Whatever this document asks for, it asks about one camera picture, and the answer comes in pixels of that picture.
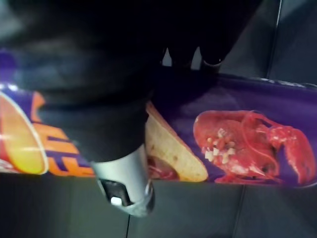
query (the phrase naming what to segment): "taco shell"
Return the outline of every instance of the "taco shell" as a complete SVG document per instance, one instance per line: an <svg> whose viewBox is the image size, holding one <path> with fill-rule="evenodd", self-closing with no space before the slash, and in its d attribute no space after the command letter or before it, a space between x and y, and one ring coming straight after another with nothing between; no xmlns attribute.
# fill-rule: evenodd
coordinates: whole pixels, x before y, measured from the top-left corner
<svg viewBox="0 0 317 238"><path fill-rule="evenodd" d="M148 103L146 123L146 150L171 165L181 181L201 182L208 178L204 164L168 125L164 118Z"/></svg>

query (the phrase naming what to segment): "tile grout line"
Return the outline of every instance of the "tile grout line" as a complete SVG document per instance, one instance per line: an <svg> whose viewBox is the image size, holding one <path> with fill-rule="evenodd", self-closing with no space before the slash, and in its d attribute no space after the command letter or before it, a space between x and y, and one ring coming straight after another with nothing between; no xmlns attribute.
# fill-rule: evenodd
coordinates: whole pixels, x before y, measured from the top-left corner
<svg viewBox="0 0 317 238"><path fill-rule="evenodd" d="M232 238L236 237L238 224L239 224L239 219L240 219L240 214L241 214L241 211L242 211L242 208L243 208L243 201L244 201L244 196L245 196L245 193L246 193L246 189L247 189L246 185L243 185L242 191L241 191L241 195L240 195L239 205L238 205L239 207L237 209L236 219L235 219L234 227L233 227L233 230L232 230Z"/></svg>
<svg viewBox="0 0 317 238"><path fill-rule="evenodd" d="M271 45L271 54L270 54L270 58L269 58L267 69L266 69L266 78L269 78L269 75L271 73L271 69L272 69L272 66L273 66L275 48L276 48L276 41L277 41L277 33L278 33L278 26L279 26L279 20L280 20L280 16L281 16L281 11L282 11L282 5L283 5L283 0L280 0L279 1L278 14L277 14L276 23L275 23L274 35L273 35L273 40L272 40L272 45Z"/></svg>
<svg viewBox="0 0 317 238"><path fill-rule="evenodd" d="M126 231L126 234L125 234L125 238L128 238L129 228L130 228L130 218L131 218L131 215L129 215L129 218L128 218L128 225L127 225L127 231Z"/></svg>

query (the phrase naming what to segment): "orange circle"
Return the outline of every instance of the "orange circle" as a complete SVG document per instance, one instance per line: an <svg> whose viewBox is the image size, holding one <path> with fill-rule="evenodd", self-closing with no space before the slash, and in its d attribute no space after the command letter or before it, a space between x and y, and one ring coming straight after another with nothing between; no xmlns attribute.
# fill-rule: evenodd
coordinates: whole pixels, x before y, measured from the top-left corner
<svg viewBox="0 0 317 238"><path fill-rule="evenodd" d="M47 157L39 139L22 109L0 92L0 142L14 168L26 174L44 174Z"/></svg>

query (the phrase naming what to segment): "black jacket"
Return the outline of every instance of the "black jacket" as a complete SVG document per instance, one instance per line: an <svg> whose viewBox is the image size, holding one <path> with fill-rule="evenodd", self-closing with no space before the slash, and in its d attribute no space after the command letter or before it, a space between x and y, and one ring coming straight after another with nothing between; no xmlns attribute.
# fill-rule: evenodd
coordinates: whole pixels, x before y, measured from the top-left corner
<svg viewBox="0 0 317 238"><path fill-rule="evenodd" d="M144 142L146 74L161 56L152 5L107 2L0 2L0 47L15 54L18 86L44 96L42 120L89 161L123 157Z"/></svg>

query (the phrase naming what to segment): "red lobster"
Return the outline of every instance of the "red lobster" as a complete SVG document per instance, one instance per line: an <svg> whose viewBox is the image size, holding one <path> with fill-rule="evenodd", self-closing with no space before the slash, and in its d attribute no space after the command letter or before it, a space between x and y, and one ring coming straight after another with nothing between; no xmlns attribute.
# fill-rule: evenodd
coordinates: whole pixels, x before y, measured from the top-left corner
<svg viewBox="0 0 317 238"><path fill-rule="evenodd" d="M206 111L194 123L194 138L205 158L224 170L219 183L281 182L276 152L284 145L298 183L312 181L316 161L306 136L254 111Z"/></svg>

